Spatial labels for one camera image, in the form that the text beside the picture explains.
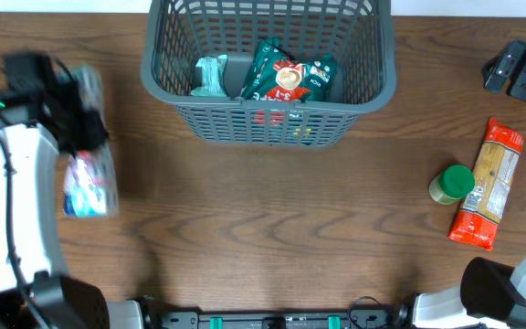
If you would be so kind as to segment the Kleenex tissue multipack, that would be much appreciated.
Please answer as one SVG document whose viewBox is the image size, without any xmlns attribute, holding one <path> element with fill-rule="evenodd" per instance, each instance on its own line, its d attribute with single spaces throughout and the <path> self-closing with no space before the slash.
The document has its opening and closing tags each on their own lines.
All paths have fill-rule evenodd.
<svg viewBox="0 0 526 329">
<path fill-rule="evenodd" d="M 90 151 L 78 151 L 71 157 L 64 181 L 64 213 L 73 218 L 98 218 L 119 210 L 116 172 L 104 126 L 104 95 L 100 73 L 89 65 L 71 71 L 79 83 L 79 96 L 86 123 L 100 134 L 100 142 Z"/>
</svg>

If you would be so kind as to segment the mint green wipes packet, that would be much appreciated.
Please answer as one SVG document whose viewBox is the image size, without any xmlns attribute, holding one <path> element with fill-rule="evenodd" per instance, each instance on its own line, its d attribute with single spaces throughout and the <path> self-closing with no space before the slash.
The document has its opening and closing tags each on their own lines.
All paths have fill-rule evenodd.
<svg viewBox="0 0 526 329">
<path fill-rule="evenodd" d="M 227 55 L 200 58 L 195 66 L 201 70 L 201 85 L 191 91 L 197 97 L 226 97 L 224 73 Z"/>
</svg>

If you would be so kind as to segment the green coffee mix bag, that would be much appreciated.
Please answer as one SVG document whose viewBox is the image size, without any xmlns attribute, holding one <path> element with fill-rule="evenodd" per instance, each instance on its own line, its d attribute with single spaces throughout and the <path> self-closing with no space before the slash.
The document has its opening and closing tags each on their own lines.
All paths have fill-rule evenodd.
<svg viewBox="0 0 526 329">
<path fill-rule="evenodd" d="M 240 97 L 255 101 L 325 101 L 338 70 L 330 55 L 314 60 L 292 59 L 277 38 L 258 44 Z"/>
</svg>

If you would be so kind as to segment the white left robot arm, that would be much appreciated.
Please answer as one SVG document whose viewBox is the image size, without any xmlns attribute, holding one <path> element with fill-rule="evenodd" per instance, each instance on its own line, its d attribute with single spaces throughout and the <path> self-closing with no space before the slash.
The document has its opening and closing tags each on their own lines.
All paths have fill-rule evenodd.
<svg viewBox="0 0 526 329">
<path fill-rule="evenodd" d="M 2 61 L 0 328 L 106 328 L 100 289 L 69 274 L 55 199 L 55 167 L 67 155 L 64 213 L 94 218 L 117 209 L 100 74 L 41 52 Z"/>
</svg>

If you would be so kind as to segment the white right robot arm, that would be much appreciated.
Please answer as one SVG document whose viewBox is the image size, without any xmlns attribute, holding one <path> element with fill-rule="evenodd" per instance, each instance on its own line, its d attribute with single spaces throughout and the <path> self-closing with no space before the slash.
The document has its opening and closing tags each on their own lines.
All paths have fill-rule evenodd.
<svg viewBox="0 0 526 329">
<path fill-rule="evenodd" d="M 511 41 L 482 69 L 484 87 L 526 102 L 526 42 Z M 449 238 L 489 248 L 523 145 L 514 130 L 489 120 L 475 174 L 476 187 L 460 207 Z M 418 294 L 401 306 L 408 328 L 526 328 L 526 257 L 516 267 L 481 257 L 465 268 L 459 285 Z"/>
</svg>

